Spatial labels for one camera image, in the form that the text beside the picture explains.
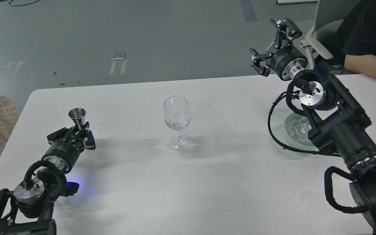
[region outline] white table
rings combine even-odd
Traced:
[[[376,143],[376,81],[339,78],[370,116]],[[341,158],[283,150],[268,134],[268,111],[287,85],[270,75],[37,90],[0,158],[0,189],[13,190],[48,149],[46,135],[73,125],[68,111],[82,107],[97,149],[67,174],[80,189],[56,201],[58,234],[371,234],[360,214],[325,200],[324,171],[346,170]],[[191,105],[186,154],[168,146],[175,132],[162,108],[171,95]],[[290,113],[285,102],[274,112],[281,139]],[[337,201],[355,206],[349,182],[333,180]]]

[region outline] gray floor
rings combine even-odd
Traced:
[[[21,112],[36,89],[254,75],[249,47],[264,52],[274,40],[269,19],[288,17],[305,34],[316,6],[276,0],[0,2],[0,95]],[[117,61],[110,75],[119,51],[127,52],[127,65],[120,74],[123,61]]]

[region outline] metal jigger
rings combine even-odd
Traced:
[[[69,117],[80,130],[82,130],[82,126],[85,124],[85,114],[86,112],[83,108],[74,108],[68,113]]]

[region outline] black shirt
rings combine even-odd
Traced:
[[[376,56],[376,0],[362,0],[346,16],[332,40],[330,65],[344,65],[346,55]]]

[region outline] black cable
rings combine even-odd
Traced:
[[[14,0],[9,1],[9,3],[8,3],[10,6],[12,6],[12,7],[19,7],[19,6],[27,6],[27,5],[31,5],[31,4],[33,4],[33,3],[37,3],[37,2],[40,1],[40,0],[37,0],[37,1],[32,2],[32,3],[21,4],[21,5],[11,5],[11,2],[12,2],[12,1],[14,1]]]
[[[283,99],[285,98],[287,95],[286,95],[287,92],[282,92],[278,98],[275,100],[275,102],[273,102],[273,105],[269,111],[269,114],[268,114],[268,130],[269,130],[269,133],[272,137],[272,139],[277,143],[279,144],[281,147],[283,147],[283,149],[288,149],[290,151],[293,151],[293,152],[298,152],[298,153],[311,153],[311,154],[319,154],[319,155],[324,155],[324,156],[335,156],[335,157],[341,157],[340,154],[338,153],[323,153],[323,152],[320,152],[320,151],[307,151],[307,150],[301,150],[301,149],[296,149],[296,148],[293,148],[291,146],[288,146],[287,144],[284,144],[282,143],[280,140],[278,140],[275,135],[273,134],[272,132],[272,129],[271,129],[271,116],[272,116],[272,113],[276,107],[276,105]]]

